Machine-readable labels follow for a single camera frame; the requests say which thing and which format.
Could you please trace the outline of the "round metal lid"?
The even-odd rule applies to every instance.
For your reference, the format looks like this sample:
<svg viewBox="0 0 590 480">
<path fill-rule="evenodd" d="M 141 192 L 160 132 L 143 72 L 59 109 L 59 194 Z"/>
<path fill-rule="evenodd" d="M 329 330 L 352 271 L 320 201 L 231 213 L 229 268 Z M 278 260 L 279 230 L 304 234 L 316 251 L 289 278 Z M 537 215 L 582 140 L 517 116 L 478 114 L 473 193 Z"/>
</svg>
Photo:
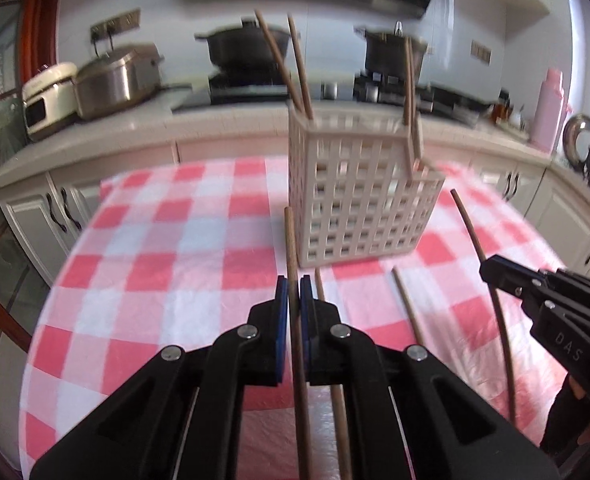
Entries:
<svg viewBox="0 0 590 480">
<path fill-rule="evenodd" d="M 572 165 L 590 159 L 590 117 L 577 114 L 568 119 L 563 129 L 563 150 Z"/>
</svg>

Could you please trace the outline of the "tray with condiment jars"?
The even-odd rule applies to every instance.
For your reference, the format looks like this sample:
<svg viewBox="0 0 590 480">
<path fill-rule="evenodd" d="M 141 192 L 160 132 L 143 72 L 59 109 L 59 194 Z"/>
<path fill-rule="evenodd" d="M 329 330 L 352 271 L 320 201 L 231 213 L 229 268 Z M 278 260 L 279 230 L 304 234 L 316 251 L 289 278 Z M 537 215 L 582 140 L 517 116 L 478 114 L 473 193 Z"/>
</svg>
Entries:
<svg viewBox="0 0 590 480">
<path fill-rule="evenodd" d="M 500 89 L 498 99 L 492 107 L 490 122 L 518 140 L 529 140 L 529 134 L 522 119 L 522 110 L 513 106 L 510 93 L 504 88 Z"/>
</svg>

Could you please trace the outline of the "pink thermos bottle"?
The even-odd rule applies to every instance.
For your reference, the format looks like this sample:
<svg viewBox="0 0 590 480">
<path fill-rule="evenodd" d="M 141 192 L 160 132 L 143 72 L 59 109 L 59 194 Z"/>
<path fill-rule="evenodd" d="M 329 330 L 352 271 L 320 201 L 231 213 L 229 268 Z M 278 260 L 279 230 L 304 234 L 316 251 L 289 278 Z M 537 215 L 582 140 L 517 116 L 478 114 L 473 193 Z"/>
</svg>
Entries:
<svg viewBox="0 0 590 480">
<path fill-rule="evenodd" d="M 572 109 L 565 96 L 563 78 L 564 74 L 558 68 L 548 69 L 530 125 L 530 144 L 547 155 L 556 150 L 562 122 Z"/>
</svg>

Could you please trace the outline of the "red white checkered tablecloth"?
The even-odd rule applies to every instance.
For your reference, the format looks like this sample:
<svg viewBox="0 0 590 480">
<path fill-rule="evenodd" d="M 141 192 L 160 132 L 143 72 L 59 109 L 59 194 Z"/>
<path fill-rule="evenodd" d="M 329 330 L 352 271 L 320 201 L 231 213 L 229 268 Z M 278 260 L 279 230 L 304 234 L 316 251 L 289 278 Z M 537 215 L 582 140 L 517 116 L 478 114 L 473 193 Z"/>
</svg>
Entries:
<svg viewBox="0 0 590 480">
<path fill-rule="evenodd" d="M 50 290 L 24 370 L 18 447 L 33 464 L 158 350 L 192 350 L 245 322 L 285 271 L 287 160 L 212 160 L 119 174 Z M 508 413 L 501 344 L 455 188 L 486 254 L 531 269 L 560 259 L 498 193 L 459 166 L 409 255 L 321 272 L 343 322 L 376 344 L 414 341 L 393 269 L 401 272 L 425 344 L 498 412 Z M 516 376 L 517 426 L 539 441 L 564 370 L 530 337 L 503 296 Z"/>
</svg>

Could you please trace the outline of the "black cast iron pot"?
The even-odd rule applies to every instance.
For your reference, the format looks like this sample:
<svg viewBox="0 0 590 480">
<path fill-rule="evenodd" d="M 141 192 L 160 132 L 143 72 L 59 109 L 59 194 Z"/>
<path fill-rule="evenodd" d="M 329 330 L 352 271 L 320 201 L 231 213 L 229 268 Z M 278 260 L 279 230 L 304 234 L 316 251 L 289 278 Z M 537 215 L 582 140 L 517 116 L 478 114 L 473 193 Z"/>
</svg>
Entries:
<svg viewBox="0 0 590 480">
<path fill-rule="evenodd" d="M 207 43 L 210 62 L 222 70 L 238 65 L 268 66 L 274 63 L 272 51 L 255 18 L 242 18 L 240 25 L 195 34 L 194 39 Z"/>
</svg>

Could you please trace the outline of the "wall socket right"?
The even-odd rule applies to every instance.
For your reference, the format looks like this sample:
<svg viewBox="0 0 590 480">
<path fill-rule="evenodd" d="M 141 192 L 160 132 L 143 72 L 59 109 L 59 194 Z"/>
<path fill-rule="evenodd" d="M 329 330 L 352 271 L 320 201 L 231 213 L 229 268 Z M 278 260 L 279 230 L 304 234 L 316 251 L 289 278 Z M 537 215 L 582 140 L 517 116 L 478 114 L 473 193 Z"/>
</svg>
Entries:
<svg viewBox="0 0 590 480">
<path fill-rule="evenodd" d="M 489 65 L 491 62 L 492 52 L 488 47 L 475 40 L 472 40 L 470 42 L 470 55 L 472 55 L 473 58 L 476 58 L 476 60 L 479 62 Z"/>
</svg>

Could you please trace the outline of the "wall power outlet strip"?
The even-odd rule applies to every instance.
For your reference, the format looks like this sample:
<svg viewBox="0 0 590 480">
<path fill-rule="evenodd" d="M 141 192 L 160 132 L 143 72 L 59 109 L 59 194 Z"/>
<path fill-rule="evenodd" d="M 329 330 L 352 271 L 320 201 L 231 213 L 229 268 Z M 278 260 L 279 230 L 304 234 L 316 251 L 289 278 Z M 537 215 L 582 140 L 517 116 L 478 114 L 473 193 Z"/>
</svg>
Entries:
<svg viewBox="0 0 590 480">
<path fill-rule="evenodd" d="M 90 27 L 90 40 L 97 42 L 110 39 L 123 32 L 129 32 L 129 30 L 139 28 L 140 18 L 141 9 L 135 8 L 134 10 L 120 13 L 112 18 L 93 24 Z"/>
</svg>

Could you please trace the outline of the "black gas stove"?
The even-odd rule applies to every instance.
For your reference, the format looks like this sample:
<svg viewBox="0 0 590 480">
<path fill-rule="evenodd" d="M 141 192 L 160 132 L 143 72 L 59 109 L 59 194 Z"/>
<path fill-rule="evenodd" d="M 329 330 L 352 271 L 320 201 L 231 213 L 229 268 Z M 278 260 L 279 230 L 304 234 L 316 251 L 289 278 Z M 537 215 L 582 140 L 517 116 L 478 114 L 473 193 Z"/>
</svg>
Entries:
<svg viewBox="0 0 590 480">
<path fill-rule="evenodd" d="M 406 81 L 367 70 L 350 82 L 312 81 L 309 94 L 314 101 L 344 101 L 402 107 L 406 103 Z M 479 118 L 489 113 L 491 104 L 438 84 L 418 84 L 414 90 L 415 107 L 422 114 L 461 122 L 474 127 Z M 276 103 L 289 99 L 289 92 L 279 71 L 270 67 L 257 73 L 217 73 L 206 87 L 194 90 L 176 104 L 175 113 L 193 108 L 251 103 Z"/>
</svg>

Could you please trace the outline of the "cream toaster oven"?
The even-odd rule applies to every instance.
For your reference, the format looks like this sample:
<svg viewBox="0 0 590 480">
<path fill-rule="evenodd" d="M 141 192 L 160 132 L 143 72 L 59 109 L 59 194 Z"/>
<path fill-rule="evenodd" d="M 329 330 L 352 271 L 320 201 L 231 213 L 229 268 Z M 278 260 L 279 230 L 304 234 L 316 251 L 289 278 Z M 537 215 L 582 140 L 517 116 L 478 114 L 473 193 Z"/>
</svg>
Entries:
<svg viewBox="0 0 590 480">
<path fill-rule="evenodd" d="M 44 67 L 24 84 L 24 122 L 30 142 L 38 142 L 76 122 L 78 106 L 71 62 Z"/>
</svg>

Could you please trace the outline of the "white perforated utensil basket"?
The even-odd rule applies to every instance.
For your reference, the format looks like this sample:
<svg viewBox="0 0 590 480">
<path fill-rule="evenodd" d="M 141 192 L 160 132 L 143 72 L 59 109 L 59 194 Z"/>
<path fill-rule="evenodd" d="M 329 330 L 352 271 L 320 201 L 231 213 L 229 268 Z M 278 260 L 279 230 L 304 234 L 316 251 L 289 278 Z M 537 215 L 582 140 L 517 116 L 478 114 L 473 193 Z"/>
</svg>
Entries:
<svg viewBox="0 0 590 480">
<path fill-rule="evenodd" d="M 444 180 L 424 155 L 419 114 L 289 110 L 289 206 L 304 269 L 413 252 Z"/>
</svg>

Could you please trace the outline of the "black stock pot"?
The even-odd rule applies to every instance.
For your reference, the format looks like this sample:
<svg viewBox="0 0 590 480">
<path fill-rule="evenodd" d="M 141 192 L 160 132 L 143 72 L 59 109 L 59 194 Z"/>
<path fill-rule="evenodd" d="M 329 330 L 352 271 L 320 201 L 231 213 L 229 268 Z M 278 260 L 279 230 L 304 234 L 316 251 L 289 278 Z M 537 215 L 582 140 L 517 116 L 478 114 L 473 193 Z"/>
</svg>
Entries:
<svg viewBox="0 0 590 480">
<path fill-rule="evenodd" d="M 424 56 L 429 44 L 419 37 L 406 35 L 402 24 L 396 23 L 393 30 L 368 29 L 365 26 L 355 26 L 353 31 L 363 38 L 367 44 L 365 50 L 365 70 L 371 74 L 382 76 L 406 77 L 406 44 L 410 41 L 412 47 L 411 65 L 414 78 L 420 79 Z"/>
</svg>

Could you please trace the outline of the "stainless steel rice cooker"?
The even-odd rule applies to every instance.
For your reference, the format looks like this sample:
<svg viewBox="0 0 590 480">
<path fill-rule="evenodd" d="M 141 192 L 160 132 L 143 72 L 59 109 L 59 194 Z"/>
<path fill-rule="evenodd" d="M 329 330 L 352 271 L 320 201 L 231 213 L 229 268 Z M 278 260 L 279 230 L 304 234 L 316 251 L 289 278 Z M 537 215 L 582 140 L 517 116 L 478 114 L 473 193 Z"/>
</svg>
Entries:
<svg viewBox="0 0 590 480">
<path fill-rule="evenodd" d="M 155 44 L 126 44 L 104 52 L 74 77 L 78 116 L 92 120 L 135 106 L 161 88 Z"/>
</svg>

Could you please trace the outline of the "white kitchen counter cabinets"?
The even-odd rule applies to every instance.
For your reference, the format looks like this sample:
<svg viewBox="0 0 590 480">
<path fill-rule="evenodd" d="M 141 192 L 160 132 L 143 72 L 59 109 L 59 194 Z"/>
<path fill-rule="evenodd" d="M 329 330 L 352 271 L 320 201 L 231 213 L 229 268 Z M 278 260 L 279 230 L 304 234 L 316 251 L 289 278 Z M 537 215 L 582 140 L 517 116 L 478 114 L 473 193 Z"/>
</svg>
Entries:
<svg viewBox="0 0 590 480">
<path fill-rule="evenodd" d="M 430 159 L 474 170 L 564 263 L 590 276 L 590 188 L 579 174 L 490 125 L 472 129 L 426 116 L 422 128 Z M 127 170 L 286 151 L 283 104 L 173 114 L 169 105 L 152 102 L 23 148 L 0 167 L 0 208 L 51 284 L 98 208 L 102 180 Z"/>
</svg>

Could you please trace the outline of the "brown wooden chopstick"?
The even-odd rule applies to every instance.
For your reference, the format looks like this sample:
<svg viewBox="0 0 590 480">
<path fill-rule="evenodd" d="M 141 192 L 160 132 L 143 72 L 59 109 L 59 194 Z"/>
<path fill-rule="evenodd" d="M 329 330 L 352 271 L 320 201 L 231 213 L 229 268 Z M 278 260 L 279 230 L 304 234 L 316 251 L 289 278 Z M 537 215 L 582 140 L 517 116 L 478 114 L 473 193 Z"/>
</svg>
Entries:
<svg viewBox="0 0 590 480">
<path fill-rule="evenodd" d="M 315 281 L 318 298 L 325 301 L 320 268 L 315 269 Z M 331 335 L 337 339 L 343 339 L 350 335 L 350 330 L 342 323 L 338 323 L 331 327 Z M 349 434 L 343 388 L 341 385 L 331 385 L 330 393 L 333 408 L 339 477 L 343 480 L 349 480 L 353 478 L 353 471 L 351 470 Z"/>
<path fill-rule="evenodd" d="M 293 50 L 297 66 L 298 79 L 299 84 L 301 85 L 301 98 L 303 99 L 305 114 L 309 120 L 312 120 L 313 109 L 310 99 L 310 92 L 308 88 L 304 55 L 303 52 L 301 52 L 301 44 L 299 43 L 298 30 L 296 28 L 295 20 L 292 14 L 289 14 L 287 16 L 287 21 L 289 22 L 289 32 L 291 33 L 291 38 L 293 42 Z"/>
<path fill-rule="evenodd" d="M 423 157 L 423 140 L 422 140 L 422 133 L 421 133 L 421 128 L 420 128 L 420 116 L 419 116 L 419 112 L 417 111 L 417 98 L 415 97 L 415 74 L 414 74 L 414 115 L 413 115 L 413 125 L 411 126 L 411 130 L 412 130 L 415 160 L 417 162 L 421 162 L 421 159 Z"/>
<path fill-rule="evenodd" d="M 468 237 L 470 237 L 470 241 L 473 244 L 477 258 L 480 263 L 484 263 L 486 261 L 486 253 L 484 252 L 484 248 L 482 248 L 481 246 L 481 242 L 475 231 L 472 219 L 470 218 L 470 215 L 468 214 L 461 200 L 461 197 L 455 188 L 452 188 L 450 190 L 450 195 L 455 203 L 456 209 L 458 209 L 459 214 L 463 220 L 466 232 L 468 234 Z M 503 354 L 506 388 L 508 389 L 508 419 L 510 419 L 511 424 L 515 426 L 517 422 L 517 405 L 515 373 L 512 360 L 510 338 L 508 338 L 508 330 L 506 329 L 505 318 L 498 292 L 491 285 L 488 285 L 488 292 L 493 308 L 494 317 L 496 318 L 496 326 L 498 326 L 499 330 L 500 344 Z"/>
<path fill-rule="evenodd" d="M 406 288 L 405 282 L 403 281 L 401 272 L 399 271 L 397 266 L 395 266 L 395 268 L 393 269 L 393 275 L 396 287 L 402 300 L 402 304 L 405 306 L 407 311 L 408 320 L 412 328 L 414 339 L 417 342 L 417 344 L 421 344 L 421 346 L 424 346 L 425 339 L 423 337 L 421 327 L 419 323 L 417 323 L 417 316 L 415 315 L 415 309 L 413 307 L 411 297 L 409 295 L 408 289 Z"/>
<path fill-rule="evenodd" d="M 299 312 L 298 266 L 295 245 L 295 222 L 291 207 L 284 208 L 284 234 L 286 248 L 287 288 L 289 289 L 289 332 L 292 347 L 293 396 L 298 457 L 298 474 L 310 479 L 312 460 L 308 396 L 304 368 L 303 338 L 301 338 L 301 312 Z"/>
</svg>

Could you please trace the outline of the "brown chopstick in basket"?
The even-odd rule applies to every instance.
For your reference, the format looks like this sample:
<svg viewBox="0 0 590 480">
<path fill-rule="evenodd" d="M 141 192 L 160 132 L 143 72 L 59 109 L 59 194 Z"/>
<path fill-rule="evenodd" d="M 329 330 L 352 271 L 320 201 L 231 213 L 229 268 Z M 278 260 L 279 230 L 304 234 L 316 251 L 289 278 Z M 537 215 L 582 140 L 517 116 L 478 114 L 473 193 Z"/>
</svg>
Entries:
<svg viewBox="0 0 590 480">
<path fill-rule="evenodd" d="M 405 60 L 406 60 L 406 102 L 405 102 L 405 125 L 413 125 L 414 115 L 414 71 L 412 64 L 412 41 L 410 37 L 405 38 Z"/>
<path fill-rule="evenodd" d="M 291 75 L 289 74 L 289 71 L 286 69 L 286 65 L 283 60 L 283 55 L 281 55 L 281 51 L 278 47 L 278 44 L 275 41 L 274 36 L 272 36 L 272 32 L 270 31 L 269 26 L 263 18 L 263 14 L 260 12 L 260 10 L 256 9 L 255 15 L 259 27 L 263 31 L 263 36 L 267 41 L 267 45 L 273 56 L 274 62 L 278 65 L 278 70 L 280 72 L 284 84 L 286 85 L 286 89 L 289 92 L 289 97 L 291 98 L 293 107 L 295 107 L 299 112 L 302 113 L 304 111 L 303 100 L 301 99 L 301 96 L 299 95 L 298 91 L 295 89 L 293 80 L 291 79 Z"/>
</svg>

